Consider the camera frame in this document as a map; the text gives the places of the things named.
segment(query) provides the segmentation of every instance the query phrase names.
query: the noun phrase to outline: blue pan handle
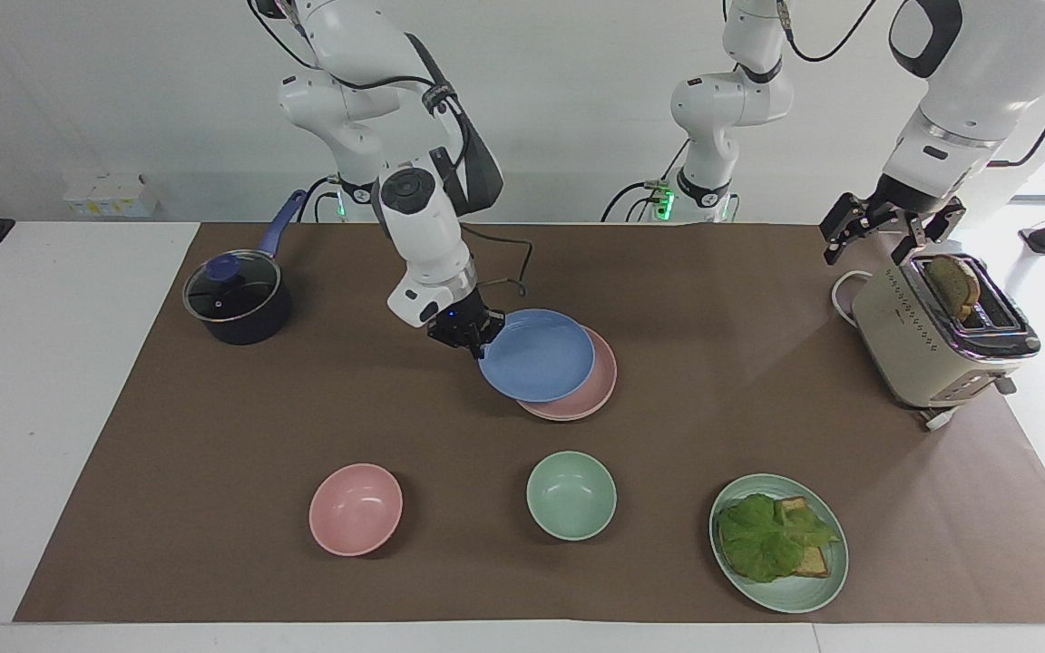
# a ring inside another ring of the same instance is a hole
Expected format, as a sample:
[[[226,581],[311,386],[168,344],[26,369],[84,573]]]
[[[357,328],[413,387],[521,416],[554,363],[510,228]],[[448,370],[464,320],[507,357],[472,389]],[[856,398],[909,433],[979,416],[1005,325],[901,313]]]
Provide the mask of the blue pan handle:
[[[293,220],[293,216],[298,214],[301,207],[304,206],[304,200],[306,200],[307,193],[304,190],[294,190],[293,194],[289,195],[289,200],[285,203],[285,206],[281,207],[281,211],[278,212],[277,217],[273,218],[273,223],[270,224],[269,230],[264,232],[264,238],[260,239],[260,244],[258,250],[264,252],[265,255],[270,257],[277,256],[277,249],[281,244],[281,235],[285,234],[285,227],[289,226]]]

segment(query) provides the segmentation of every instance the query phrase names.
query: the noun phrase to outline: green bowl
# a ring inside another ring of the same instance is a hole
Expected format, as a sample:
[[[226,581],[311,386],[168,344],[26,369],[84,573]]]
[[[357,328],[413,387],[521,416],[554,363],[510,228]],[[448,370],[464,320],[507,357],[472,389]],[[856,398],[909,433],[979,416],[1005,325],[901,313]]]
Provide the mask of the green bowl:
[[[561,450],[534,466],[526,504],[539,528],[567,541],[593,538],[616,515],[616,481],[598,460]]]
[[[796,576],[788,576],[785,579],[776,579],[770,583],[758,583],[737,574],[725,560],[725,554],[720,545],[720,533],[718,533],[720,513],[723,509],[738,504],[752,493],[763,493],[772,498],[788,498],[791,496],[804,496],[809,502],[809,509],[817,517],[821,518],[830,529],[833,529],[841,541],[830,542],[822,546],[825,560],[829,563],[830,577],[828,579],[802,579]],[[841,530],[841,521],[837,520],[833,510],[805,486],[797,484],[792,479],[786,479],[775,474],[752,474],[733,481],[728,487],[717,495],[717,502],[712,506],[712,515],[709,517],[709,537],[712,540],[712,552],[717,555],[717,562],[720,569],[728,576],[733,583],[743,596],[751,599],[760,605],[764,605],[776,612],[787,612],[790,615],[799,615],[804,612],[812,612],[825,608],[830,601],[837,598],[844,587],[845,576],[850,574],[850,546],[845,544],[845,533]]]

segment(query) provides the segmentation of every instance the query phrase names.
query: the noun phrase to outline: robotic arm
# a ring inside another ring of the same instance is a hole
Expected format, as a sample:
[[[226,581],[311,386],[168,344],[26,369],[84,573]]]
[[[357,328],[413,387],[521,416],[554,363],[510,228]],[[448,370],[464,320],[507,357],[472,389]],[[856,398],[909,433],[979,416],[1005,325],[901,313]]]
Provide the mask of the robotic arm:
[[[372,0],[275,0],[261,13],[289,18],[320,68],[281,83],[285,116],[332,149],[347,212],[372,211],[407,261],[389,308],[412,327],[426,326],[431,339],[481,358],[505,316],[478,294],[458,218],[494,204],[503,178],[448,79],[423,43],[398,31]],[[390,169],[380,138],[359,120],[397,111],[397,88],[418,94],[443,120],[450,147]]]
[[[905,0],[889,29],[905,70],[928,79],[874,194],[845,193],[821,220],[827,263],[882,224],[904,220],[903,263],[945,240],[966,207],[954,196],[1045,93],[1045,0]]]
[[[792,108],[793,86],[781,70],[785,33],[776,9],[775,0],[733,0],[723,46],[737,67],[681,81],[672,93],[671,114],[688,132],[688,157],[669,173],[675,202],[670,214],[658,217],[717,220],[739,157],[726,130],[780,120]]]

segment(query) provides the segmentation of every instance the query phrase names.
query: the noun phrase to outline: toaster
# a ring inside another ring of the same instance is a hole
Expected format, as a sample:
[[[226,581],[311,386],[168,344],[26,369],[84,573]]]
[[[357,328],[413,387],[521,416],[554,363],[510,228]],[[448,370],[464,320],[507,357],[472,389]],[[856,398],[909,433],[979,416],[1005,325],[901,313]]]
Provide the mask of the toaster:
[[[952,409],[992,386],[1012,394],[1008,376],[1040,351],[1027,319],[982,261],[951,256],[970,264],[981,285],[978,305],[961,322],[946,310],[925,274],[930,255],[875,274],[854,300],[865,347],[892,394],[912,409]]]

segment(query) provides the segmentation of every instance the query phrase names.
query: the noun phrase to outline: table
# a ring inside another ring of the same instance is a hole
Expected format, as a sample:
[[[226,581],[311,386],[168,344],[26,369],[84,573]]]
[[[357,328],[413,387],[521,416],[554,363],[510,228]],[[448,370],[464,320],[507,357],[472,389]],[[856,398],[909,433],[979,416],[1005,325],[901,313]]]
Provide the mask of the table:
[[[66,502],[67,493],[90,453],[109,410],[119,395],[127,370],[142,337],[186,249],[194,226],[180,224],[21,224],[17,234],[0,247],[0,390],[14,393],[9,409],[0,409],[0,623],[9,620],[17,600],[29,581],[46,538]],[[983,256],[992,265],[1011,265],[1015,252],[1002,234],[969,234],[967,249]],[[1029,316],[1045,340],[1045,259],[1013,264],[1005,284]],[[123,301],[100,290],[123,286]],[[23,314],[18,322],[5,320]],[[1012,404],[1021,424],[1027,427],[1038,453],[1045,463],[1045,355],[1024,368],[1019,376],[1023,393]],[[548,633],[557,639],[564,629],[584,642],[619,642],[628,649],[646,649],[650,644],[675,644],[679,650],[713,646],[720,642],[749,649],[759,643],[769,650],[851,650],[850,635],[889,640],[924,642],[940,636],[949,642],[971,636],[983,645],[1000,633],[1003,643],[1044,642],[1045,629],[945,628],[922,631],[907,628],[872,627],[586,627],[583,624],[490,624],[415,625],[411,627],[354,628],[341,625],[311,627],[0,627],[0,642],[50,643],[90,646],[93,637],[121,632],[140,632],[138,642],[148,648],[154,643],[177,643],[185,648],[195,637],[232,637],[246,648],[252,642],[279,636],[311,637],[320,633],[362,632],[372,636],[374,646],[412,642],[452,642],[454,632],[464,633],[465,642],[480,637],[510,636],[511,629]],[[986,650],[1002,650],[988,646]]]

